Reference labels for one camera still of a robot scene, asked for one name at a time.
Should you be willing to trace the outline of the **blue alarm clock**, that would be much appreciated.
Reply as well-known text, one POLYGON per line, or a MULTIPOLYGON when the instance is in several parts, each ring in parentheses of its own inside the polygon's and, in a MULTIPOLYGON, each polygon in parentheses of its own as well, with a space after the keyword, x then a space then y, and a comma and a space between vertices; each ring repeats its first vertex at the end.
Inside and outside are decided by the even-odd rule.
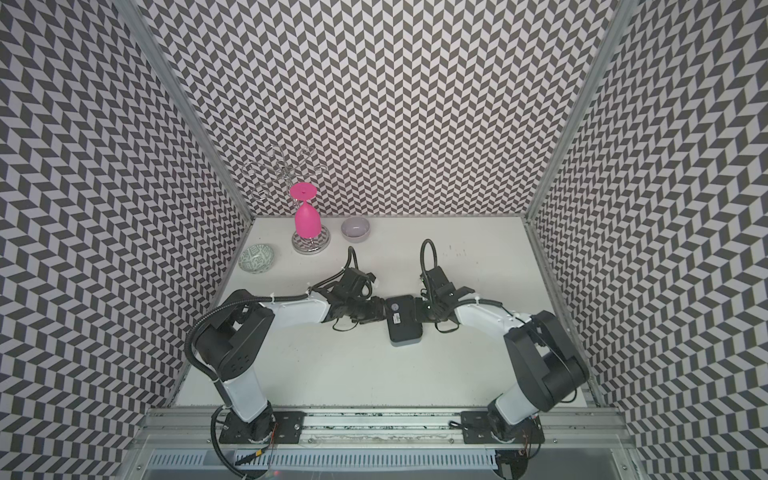
POLYGON ((412 295, 391 297, 384 305, 390 343, 395 347, 418 343, 423 327, 416 318, 415 298, 412 295))

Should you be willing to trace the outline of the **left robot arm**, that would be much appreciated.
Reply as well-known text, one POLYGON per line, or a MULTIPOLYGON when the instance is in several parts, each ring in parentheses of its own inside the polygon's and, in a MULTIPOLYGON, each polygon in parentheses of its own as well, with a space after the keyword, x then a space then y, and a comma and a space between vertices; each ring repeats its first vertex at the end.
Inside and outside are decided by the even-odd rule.
POLYGON ((257 296, 234 291, 196 321, 187 334, 188 362, 212 382, 224 406, 246 423, 262 420, 271 405, 253 366, 271 330, 348 318, 370 323, 385 317, 384 300, 373 293, 376 276, 347 267, 306 292, 257 296))

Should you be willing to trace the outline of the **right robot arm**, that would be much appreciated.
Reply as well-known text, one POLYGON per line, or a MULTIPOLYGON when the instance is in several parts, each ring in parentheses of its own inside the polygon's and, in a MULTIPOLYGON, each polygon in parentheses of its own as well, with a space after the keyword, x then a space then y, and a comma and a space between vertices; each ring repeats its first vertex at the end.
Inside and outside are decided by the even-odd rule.
POLYGON ((469 287, 457 289, 439 266, 424 270, 421 280, 429 319, 474 328, 507 349, 515 380, 487 407, 495 439, 518 442, 538 414, 565 402, 588 381, 584 357, 553 313, 522 314, 469 287))

